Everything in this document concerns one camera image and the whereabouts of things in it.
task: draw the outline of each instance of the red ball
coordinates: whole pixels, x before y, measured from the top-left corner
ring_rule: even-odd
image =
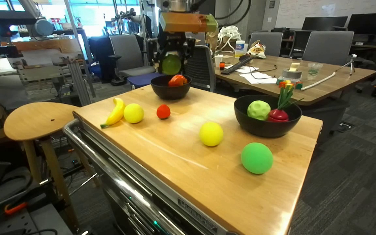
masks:
[[[167,104],[162,104],[156,109],[156,116],[162,120],[171,116],[171,108]]]

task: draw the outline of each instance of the banana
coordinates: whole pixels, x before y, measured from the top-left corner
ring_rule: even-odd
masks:
[[[107,116],[107,120],[106,122],[100,124],[100,128],[104,129],[112,124],[116,124],[121,120],[123,117],[123,113],[124,113],[124,107],[125,107],[125,103],[123,99],[120,98],[113,98],[113,109],[109,112],[109,115]]]

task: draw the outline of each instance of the black bowl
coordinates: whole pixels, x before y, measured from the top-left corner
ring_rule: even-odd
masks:
[[[153,91],[160,98],[160,99],[181,99],[186,95],[189,90],[189,78],[185,75],[188,82],[184,86],[168,86],[168,81],[173,75],[160,75],[155,77],[150,81],[150,85],[153,87]]]
[[[250,134],[270,138],[280,137],[284,136],[301,117],[301,108],[296,104],[291,104],[284,108],[290,117],[287,122],[269,122],[252,119],[248,116],[248,105],[253,100],[264,100],[271,109],[277,107],[277,98],[267,95],[244,95],[235,100],[233,105],[236,119],[240,126]]]

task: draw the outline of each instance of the wooden stool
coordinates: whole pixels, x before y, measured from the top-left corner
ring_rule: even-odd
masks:
[[[55,102],[35,102],[21,105],[8,115],[4,122],[4,132],[8,138],[21,142],[30,167],[30,172],[35,181],[42,181],[42,173],[38,166],[34,141],[39,141],[45,155],[45,163],[51,172],[53,185],[59,198],[62,198],[66,207],[62,216],[72,231],[78,228],[78,220],[72,207],[68,186],[64,181],[62,172],[59,166],[57,155],[49,141],[51,134],[62,129],[64,125],[73,120],[72,112],[78,108],[74,105]],[[90,169],[87,159],[79,156],[86,169]]]

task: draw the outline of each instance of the green apple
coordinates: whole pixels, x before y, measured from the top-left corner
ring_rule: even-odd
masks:
[[[248,116],[257,120],[266,120],[270,105],[264,100],[254,100],[248,105]]]

